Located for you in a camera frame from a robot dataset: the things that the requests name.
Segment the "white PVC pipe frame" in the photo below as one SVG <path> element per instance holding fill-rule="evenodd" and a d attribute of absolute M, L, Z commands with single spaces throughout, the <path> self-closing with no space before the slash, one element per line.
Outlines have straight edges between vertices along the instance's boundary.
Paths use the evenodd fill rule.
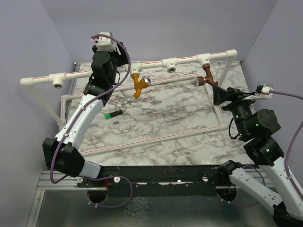
<path fill-rule="evenodd" d="M 127 90 L 127 88 L 132 88 L 134 85 L 128 85 L 128 86 L 121 86 L 121 84 L 127 79 L 128 76 L 131 77 L 132 74 L 138 73 L 140 75 L 140 72 L 142 70 L 147 69 L 154 69 L 154 68 L 165 68 L 168 73 L 172 73 L 171 71 L 175 71 L 175 66 L 178 66 L 180 64 L 187 64 L 187 63 L 199 63 L 202 67 L 203 65 L 209 63 L 212 60 L 221 59 L 221 58 L 227 58 L 227 62 L 225 64 L 225 67 L 223 69 L 223 72 L 221 73 L 218 81 L 218 85 L 222 85 L 223 81 L 225 80 L 225 77 L 227 75 L 227 72 L 229 71 L 229 68 L 232 65 L 232 62 L 237 57 L 237 51 L 235 49 L 233 50 L 227 50 L 224 52 L 218 52 L 218 53 L 204 53 L 204 54 L 198 54 L 195 56 L 190 57 L 183 57 L 183 58 L 168 58 L 163 59 L 161 61 L 151 61 L 151 62 L 133 62 L 131 63 L 129 61 L 128 64 L 125 64 L 124 66 L 120 66 L 117 68 L 117 72 L 119 73 L 126 73 L 125 77 L 118 83 L 117 87 L 114 88 L 114 91 L 124 91 Z M 51 117 L 57 122 L 57 124 L 62 129 L 66 125 L 66 120 L 63 118 L 63 114 L 61 116 L 58 116 L 54 110 L 49 106 L 49 104 L 44 100 L 44 98 L 41 96 L 41 94 L 35 89 L 36 84 L 44 84 L 44 83 L 53 83 L 53 86 L 59 86 L 62 87 L 65 81 L 72 80 L 72 79 L 79 79 L 79 78 L 88 78 L 91 76 L 92 70 L 88 71 L 81 71 L 81 72 L 72 72 L 72 73 L 57 73 L 57 74 L 50 74 L 49 76 L 44 77 L 37 77 L 37 78 L 22 78 L 20 80 L 21 86 L 26 88 L 27 90 L 31 91 L 34 97 L 38 99 L 42 107 L 51 115 Z M 81 154 L 85 156 L 91 156 L 92 154 L 101 154 L 101 153 L 107 153 L 107 152 L 113 152 L 120 149 L 126 149 L 126 148 L 133 148 L 137 147 L 139 145 L 150 145 L 154 143 L 160 143 L 164 141 L 169 140 L 176 140 L 181 138 L 186 138 L 190 136 L 196 136 L 208 132 L 215 132 L 215 131 L 222 131 L 227 129 L 227 124 L 224 122 L 224 119 L 222 117 L 221 111 L 218 107 L 215 107 L 214 104 L 213 108 L 216 113 L 216 116 L 218 118 L 219 124 L 214 127 L 208 127 L 208 128 L 202 128 L 194 131 L 188 131 L 188 132 L 182 132 L 177 133 L 173 135 L 168 135 L 164 137 L 158 137 L 150 140 L 142 140 L 132 143 L 126 143 L 116 146 L 111 146 L 107 148 L 100 148 L 96 150 L 91 150 L 87 152 L 82 152 Z"/>

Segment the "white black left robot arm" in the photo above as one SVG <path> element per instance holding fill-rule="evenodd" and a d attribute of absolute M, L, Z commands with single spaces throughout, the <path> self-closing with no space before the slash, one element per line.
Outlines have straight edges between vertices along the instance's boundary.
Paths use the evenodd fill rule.
<path fill-rule="evenodd" d="M 45 163 L 50 170 L 71 177 L 86 177 L 95 187 L 104 182 L 102 166 L 85 160 L 78 149 L 93 119 L 118 85 L 115 83 L 117 68 L 130 61 L 123 43 L 117 46 L 112 52 L 99 51 L 93 46 L 92 74 L 76 112 L 54 138 L 46 138 L 42 144 Z"/>

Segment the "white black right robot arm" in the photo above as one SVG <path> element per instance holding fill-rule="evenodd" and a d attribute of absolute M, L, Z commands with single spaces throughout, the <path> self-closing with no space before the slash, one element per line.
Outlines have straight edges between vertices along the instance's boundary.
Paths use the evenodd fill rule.
<path fill-rule="evenodd" d="M 252 113 L 250 106 L 257 99 L 271 98 L 274 91 L 266 84 L 260 84 L 254 93 L 239 89 L 223 89 L 213 86 L 213 104 L 230 111 L 239 135 L 246 142 L 244 149 L 249 158 L 268 177 L 275 191 L 248 175 L 240 163 L 227 161 L 218 168 L 218 181 L 240 187 L 262 204 L 272 215 L 279 227 L 301 227 L 303 225 L 303 189 L 288 166 L 288 156 L 280 148 L 272 135 L 280 130 L 273 110 L 261 109 Z"/>

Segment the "brown water faucet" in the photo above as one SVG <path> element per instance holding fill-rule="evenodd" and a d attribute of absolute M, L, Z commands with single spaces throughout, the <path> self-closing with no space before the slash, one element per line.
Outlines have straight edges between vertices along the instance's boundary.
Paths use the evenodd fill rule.
<path fill-rule="evenodd" d="M 205 84 L 209 84 L 210 86 L 217 86 L 218 82 L 214 81 L 213 75 L 210 70 L 210 64 L 207 63 L 202 66 L 202 69 L 205 72 L 205 76 L 198 76 L 192 79 L 191 84 L 194 86 L 203 86 Z"/>

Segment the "orange water faucet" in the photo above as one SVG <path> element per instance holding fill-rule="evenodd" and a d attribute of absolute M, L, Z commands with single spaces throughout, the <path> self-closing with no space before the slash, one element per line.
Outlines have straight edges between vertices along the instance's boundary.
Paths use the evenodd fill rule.
<path fill-rule="evenodd" d="M 134 89 L 135 89 L 135 93 L 134 93 L 133 97 L 135 99 L 138 99 L 142 92 L 142 89 L 145 89 L 151 85 L 151 80 L 148 77 L 143 77 L 142 79 L 139 80 L 138 73 L 132 74 L 131 78 L 134 81 Z"/>

